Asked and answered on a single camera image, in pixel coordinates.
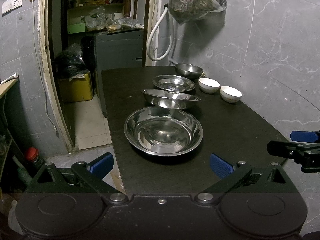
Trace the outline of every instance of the electrical outlet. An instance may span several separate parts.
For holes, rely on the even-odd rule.
[[[11,9],[13,10],[21,5],[22,5],[22,0],[12,0]]]
[[[7,0],[2,4],[2,14],[11,11],[12,0]]]

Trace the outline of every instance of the metal bolt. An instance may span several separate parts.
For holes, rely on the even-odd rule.
[[[113,193],[110,195],[110,199],[114,202],[121,202],[125,200],[125,194],[122,193]]]
[[[158,199],[158,203],[159,204],[165,204],[167,201],[165,200],[165,199],[163,199],[163,198],[159,198]]]
[[[207,192],[202,192],[200,194],[197,195],[197,198],[201,201],[210,201],[213,199],[212,194],[207,193]]]

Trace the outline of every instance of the door frame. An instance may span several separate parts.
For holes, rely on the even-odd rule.
[[[146,0],[145,7],[145,31],[144,31],[144,55],[145,55],[145,65],[152,65],[151,60],[148,58],[145,47],[147,44],[147,37],[150,35],[152,28],[155,26],[157,20],[160,17],[161,9],[159,9],[159,4],[161,5],[161,0]],[[74,143],[70,137],[68,127],[63,117],[62,109],[59,103],[58,93],[55,87],[54,75],[52,72],[51,55],[52,49],[49,42],[49,30],[48,30],[48,10],[50,1],[49,0],[39,0],[38,6],[38,45],[39,45],[39,55],[42,65],[42,75],[44,77],[44,85],[46,92],[48,94],[48,99],[52,107],[53,115],[57,123],[57,130],[61,135],[68,152],[74,151]],[[156,44],[152,46],[153,51],[156,51]]]

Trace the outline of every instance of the white shower hose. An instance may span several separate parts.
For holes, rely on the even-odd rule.
[[[151,41],[152,41],[152,38],[153,36],[155,35],[156,33],[156,30],[157,28],[159,27],[160,23],[162,22],[162,20],[164,19],[165,15],[166,14],[169,14],[169,31],[170,31],[170,44],[169,44],[169,47],[167,49],[167,51],[159,58],[154,58],[151,56],[151,53],[150,53],[150,44],[151,44]],[[152,60],[152,61],[159,61],[161,59],[164,59],[170,52],[171,48],[172,48],[172,45],[173,45],[173,37],[174,37],[174,27],[173,27],[173,19],[172,19],[172,16],[170,15],[170,13],[168,12],[168,5],[166,4],[164,6],[164,12],[162,13],[159,21],[156,23],[156,26],[153,28],[150,36],[149,36],[149,39],[148,39],[148,42],[147,42],[147,55],[148,57]]]

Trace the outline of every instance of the metal basin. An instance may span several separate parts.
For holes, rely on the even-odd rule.
[[[169,92],[159,89],[141,91],[147,102],[154,106],[170,109],[186,109],[194,106],[201,99],[189,94]]]
[[[124,134],[133,146],[147,154],[176,156],[195,149],[202,140],[203,130],[191,114],[149,106],[128,117]]]
[[[173,92],[187,92],[196,87],[191,80],[175,75],[156,76],[152,79],[152,83],[158,88]]]
[[[176,73],[189,79],[196,79],[202,75],[203,69],[192,64],[178,63],[175,65]]]

